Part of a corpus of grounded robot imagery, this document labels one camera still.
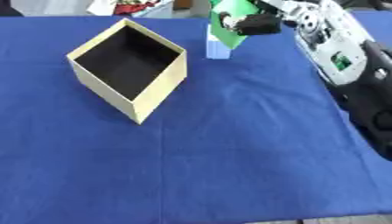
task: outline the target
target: box wall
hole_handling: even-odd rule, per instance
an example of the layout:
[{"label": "box wall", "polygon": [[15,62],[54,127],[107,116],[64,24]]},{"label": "box wall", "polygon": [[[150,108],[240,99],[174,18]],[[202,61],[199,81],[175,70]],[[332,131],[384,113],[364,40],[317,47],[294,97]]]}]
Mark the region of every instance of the box wall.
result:
[{"label": "box wall", "polygon": [[117,93],[110,86],[106,85],[105,82],[96,78],[93,74],[84,69],[77,62],[73,60],[69,60],[69,62],[72,65],[76,76],[82,84],[91,89],[93,92],[95,92],[113,107],[122,111],[130,119],[139,123],[136,118],[134,105],[131,101],[123,97],[121,94]]},{"label": "box wall", "polygon": [[186,52],[183,52],[133,101],[136,119],[140,123],[186,77],[186,70]]}]

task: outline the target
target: white object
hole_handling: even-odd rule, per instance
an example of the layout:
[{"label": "white object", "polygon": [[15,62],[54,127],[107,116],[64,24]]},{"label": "white object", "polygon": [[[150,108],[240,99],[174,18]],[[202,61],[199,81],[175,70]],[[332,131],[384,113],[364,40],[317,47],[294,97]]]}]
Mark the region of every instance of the white object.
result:
[{"label": "white object", "polygon": [[174,0],[162,0],[154,7],[132,14],[134,18],[172,18]]},{"label": "white object", "polygon": [[111,16],[115,11],[117,0],[94,0],[87,11],[96,16]]},{"label": "white object", "polygon": [[231,49],[211,33],[211,25],[209,24],[206,33],[206,57],[210,60],[228,60],[230,54]]}]

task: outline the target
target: table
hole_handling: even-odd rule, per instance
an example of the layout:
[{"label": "table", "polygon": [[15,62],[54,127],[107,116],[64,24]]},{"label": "table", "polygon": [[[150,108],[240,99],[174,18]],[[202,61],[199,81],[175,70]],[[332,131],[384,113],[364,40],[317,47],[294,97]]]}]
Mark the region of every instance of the table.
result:
[{"label": "table", "polygon": [[[390,12],[358,12],[392,46]],[[65,55],[120,17],[1,18],[0,223],[242,223],[392,212],[392,163],[337,110],[292,31],[205,59],[207,21],[136,21],[189,77],[137,126]]]}]

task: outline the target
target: red object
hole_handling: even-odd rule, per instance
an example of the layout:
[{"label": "red object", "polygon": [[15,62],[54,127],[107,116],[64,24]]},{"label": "red object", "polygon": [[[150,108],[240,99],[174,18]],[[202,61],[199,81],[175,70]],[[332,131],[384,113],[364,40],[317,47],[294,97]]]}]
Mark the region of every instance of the red object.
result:
[{"label": "red object", "polygon": [[157,0],[155,2],[147,2],[147,3],[118,4],[115,7],[115,14],[116,15],[131,14],[131,13],[135,13],[138,11],[143,11],[147,7],[154,7],[155,4],[157,4],[159,2],[160,2],[160,0]]}]

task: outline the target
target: screw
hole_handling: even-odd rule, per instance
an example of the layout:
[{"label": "screw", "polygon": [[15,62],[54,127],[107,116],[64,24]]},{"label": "screw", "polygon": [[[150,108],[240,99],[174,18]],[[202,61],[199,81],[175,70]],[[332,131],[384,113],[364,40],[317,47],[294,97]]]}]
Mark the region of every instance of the screw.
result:
[{"label": "screw", "polygon": [[382,80],[384,80],[385,78],[387,78],[387,75],[388,75],[388,71],[385,70],[385,69],[383,69],[383,68],[377,69],[377,70],[375,71],[375,73],[374,73],[374,77],[375,77],[377,80],[380,80],[380,81],[382,81]]}]

